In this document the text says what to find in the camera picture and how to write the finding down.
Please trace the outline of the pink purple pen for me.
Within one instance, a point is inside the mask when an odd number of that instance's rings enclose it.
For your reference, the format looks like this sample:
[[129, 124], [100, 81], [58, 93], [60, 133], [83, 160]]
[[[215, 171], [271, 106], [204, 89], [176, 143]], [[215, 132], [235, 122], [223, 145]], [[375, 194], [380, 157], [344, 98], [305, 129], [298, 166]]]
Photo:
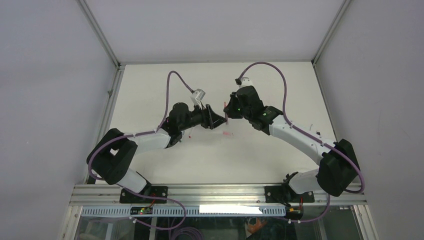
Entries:
[[225, 121], [226, 121], [225, 125], [228, 126], [229, 125], [229, 117], [228, 117], [227, 112], [225, 111], [226, 107], [227, 107], [227, 103], [226, 103], [226, 101], [224, 101], [223, 111], [224, 111], [224, 117], [225, 117]]

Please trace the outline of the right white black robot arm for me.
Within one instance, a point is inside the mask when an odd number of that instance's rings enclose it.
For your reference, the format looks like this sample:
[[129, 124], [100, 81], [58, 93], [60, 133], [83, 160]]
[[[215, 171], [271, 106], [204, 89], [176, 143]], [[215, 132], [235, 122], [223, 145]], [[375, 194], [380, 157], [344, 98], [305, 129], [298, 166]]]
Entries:
[[232, 92], [223, 111], [230, 119], [248, 120], [254, 129], [290, 144], [316, 163], [316, 169], [286, 175], [282, 196], [289, 203], [296, 202], [303, 193], [316, 190], [338, 197], [359, 176], [359, 164], [349, 141], [323, 139], [295, 126], [283, 111], [264, 105], [253, 86]]

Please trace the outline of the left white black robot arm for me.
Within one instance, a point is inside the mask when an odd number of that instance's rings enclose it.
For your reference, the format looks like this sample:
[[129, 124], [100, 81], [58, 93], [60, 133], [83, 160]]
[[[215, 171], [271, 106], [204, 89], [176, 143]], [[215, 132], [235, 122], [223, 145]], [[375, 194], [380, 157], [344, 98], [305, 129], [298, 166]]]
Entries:
[[97, 173], [109, 185], [118, 185], [131, 191], [138, 203], [145, 203], [151, 196], [151, 183], [130, 168], [135, 155], [158, 149], [171, 148], [179, 143], [184, 131], [196, 126], [213, 130], [226, 123], [226, 118], [216, 114], [210, 105], [194, 106], [186, 103], [173, 105], [157, 131], [132, 136], [117, 128], [110, 129], [87, 157], [92, 173]]

